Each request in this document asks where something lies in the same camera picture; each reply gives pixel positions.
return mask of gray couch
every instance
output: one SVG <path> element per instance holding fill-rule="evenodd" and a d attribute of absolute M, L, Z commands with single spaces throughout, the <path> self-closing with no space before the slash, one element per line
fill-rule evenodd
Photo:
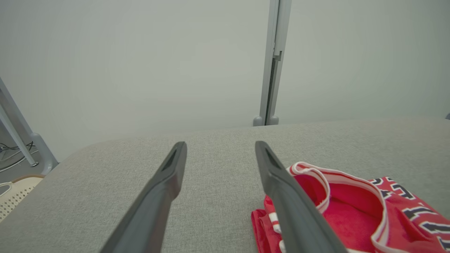
<path fill-rule="evenodd" d="M 98 252 L 173 144 L 186 141 L 183 187 L 162 252 L 257 252 L 263 207 L 255 158 L 266 141 L 285 166 L 305 161 L 372 179 L 390 176 L 450 217 L 450 121 L 321 122 L 112 140 L 59 164 L 0 223 L 0 251 Z"/>

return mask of white panel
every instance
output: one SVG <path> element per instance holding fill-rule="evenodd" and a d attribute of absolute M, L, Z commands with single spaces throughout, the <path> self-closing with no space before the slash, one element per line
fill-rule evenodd
<path fill-rule="evenodd" d="M 450 1 L 293 0 L 275 115 L 450 113 Z"/>
<path fill-rule="evenodd" d="M 269 0 L 3 1 L 0 76 L 61 161 L 103 140 L 251 126 Z"/>

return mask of folded shirt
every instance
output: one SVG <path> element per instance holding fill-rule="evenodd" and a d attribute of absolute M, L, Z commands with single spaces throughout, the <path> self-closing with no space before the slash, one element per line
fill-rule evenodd
<path fill-rule="evenodd" d="M 349 252 L 450 251 L 450 221 L 389 177 L 367 181 L 304 162 L 286 170 Z M 268 196 L 252 224 L 260 253 L 286 252 Z"/>

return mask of metal post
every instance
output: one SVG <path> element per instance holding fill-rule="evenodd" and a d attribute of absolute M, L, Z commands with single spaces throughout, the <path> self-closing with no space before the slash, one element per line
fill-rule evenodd
<path fill-rule="evenodd" d="M 25 158 L 30 163 L 31 167 L 34 167 L 38 165 L 38 162 L 35 162 L 33 157 L 31 156 L 30 152 L 28 152 L 27 146 L 22 142 L 22 139 L 20 138 L 17 131 L 14 129 L 13 124 L 8 118 L 8 115 L 6 114 L 5 110 L 3 109 L 3 106 L 0 105 L 0 120 L 3 122 L 4 126 L 8 130 L 9 134 L 13 138 L 13 140 L 16 142 L 17 146 L 19 147 L 20 151 L 22 151 Z"/>

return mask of red fabric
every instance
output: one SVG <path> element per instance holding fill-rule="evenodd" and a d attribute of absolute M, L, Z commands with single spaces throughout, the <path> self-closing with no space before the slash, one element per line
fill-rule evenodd
<path fill-rule="evenodd" d="M 329 200 L 323 216 L 347 248 L 363 252 L 450 251 L 450 221 L 390 178 L 368 182 L 313 165 L 309 167 L 314 170 L 310 170 L 306 165 L 309 164 L 297 163 L 287 171 L 316 206 Z M 315 177 L 314 173 L 322 173 L 327 178 L 329 199 L 326 199 L 323 178 Z M 282 236 L 274 230 L 278 218 L 269 218 L 269 214 L 276 214 L 268 196 L 264 199 L 264 208 L 252 212 L 258 250 L 260 253 L 281 252 Z"/>

